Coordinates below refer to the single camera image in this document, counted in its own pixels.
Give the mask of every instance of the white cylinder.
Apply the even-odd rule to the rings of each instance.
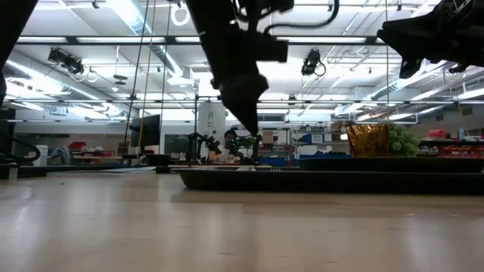
[[[198,133],[222,141],[225,127],[225,107],[220,103],[205,103],[198,110]]]

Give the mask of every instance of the fluorescent light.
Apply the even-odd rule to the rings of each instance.
[[[199,37],[175,37],[177,42],[200,42]]]
[[[91,119],[107,119],[107,117],[102,113],[98,113],[94,110],[87,110],[81,107],[72,107],[69,108],[69,111],[81,117],[88,117]]]
[[[21,36],[17,42],[52,42],[52,43],[67,43],[65,37],[31,37]]]
[[[22,120],[23,122],[56,122],[55,120]]]
[[[409,116],[412,116],[413,113],[400,113],[400,114],[394,114],[392,116],[389,117],[390,120],[400,120],[400,119],[404,119],[404,118],[407,118]]]
[[[469,98],[473,98],[473,97],[478,97],[478,96],[481,96],[481,95],[484,95],[484,88],[477,89],[475,91],[464,92],[463,94],[459,94],[458,96],[456,96],[454,98],[454,100],[464,100],[464,99],[469,99]]]
[[[440,105],[449,105],[453,104],[452,101],[411,101],[410,104],[423,104],[423,105],[431,105],[431,104],[440,104]]]
[[[80,43],[105,43],[105,42],[112,42],[112,43],[158,43],[158,42],[165,42],[165,38],[163,37],[153,37],[153,41],[151,41],[151,37],[144,37],[141,38],[139,36],[136,37],[79,37],[77,41]]]
[[[426,113],[431,113],[433,112],[434,110],[438,110],[438,109],[442,109],[443,106],[437,106],[437,107],[432,107],[432,108],[429,108],[429,109],[426,109],[426,110],[422,110],[421,112],[419,112],[418,114],[426,114]]]
[[[288,109],[258,109],[257,113],[258,114],[284,114],[289,111]]]
[[[365,37],[278,37],[280,40],[287,40],[294,43],[364,43]]]
[[[416,97],[413,97],[411,100],[412,101],[415,101],[415,100],[422,100],[422,99],[425,99],[425,98],[428,98],[428,97],[431,97],[433,96],[434,94],[438,93],[439,91],[436,91],[436,90],[433,90],[433,91],[426,91],[424,92],[423,94],[419,94],[418,96]]]
[[[11,60],[7,60],[7,63],[8,65],[12,65],[13,67],[31,76],[32,79],[29,80],[28,82],[31,82],[32,83],[31,85],[33,87],[40,88],[41,90],[46,90],[47,92],[57,92],[57,93],[60,93],[64,88],[64,84],[60,84],[54,79],[45,77],[45,75],[40,72],[27,68]]]
[[[31,109],[31,110],[44,111],[43,107],[29,103],[29,102],[23,102],[21,104],[19,104],[19,103],[11,103],[11,104],[15,105],[15,106],[19,106],[19,107],[25,107],[25,108]]]
[[[466,105],[482,105],[484,104],[484,101],[481,100],[472,100],[472,101],[460,101],[460,104],[466,104]]]
[[[182,78],[181,76],[173,76],[167,80],[168,84],[173,85],[190,85],[193,86],[194,81],[191,79]]]

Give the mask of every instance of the monitor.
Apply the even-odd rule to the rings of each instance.
[[[158,114],[155,116],[133,119],[132,124],[129,126],[129,129],[131,129],[131,146],[138,146],[141,123],[143,123],[141,151],[144,151],[144,147],[160,145],[160,115]]]

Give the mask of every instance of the blue bin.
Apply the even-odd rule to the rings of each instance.
[[[286,165],[286,159],[285,158],[262,157],[262,158],[259,158],[259,163],[269,164],[270,166],[273,166],[273,167],[275,167],[275,166],[282,167],[282,166]]]

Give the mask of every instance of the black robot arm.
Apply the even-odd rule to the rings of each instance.
[[[402,56],[402,79],[413,76],[424,58],[455,62],[449,71],[460,73],[469,65],[484,66],[483,15],[484,1],[442,0],[426,15],[383,23],[377,35]]]

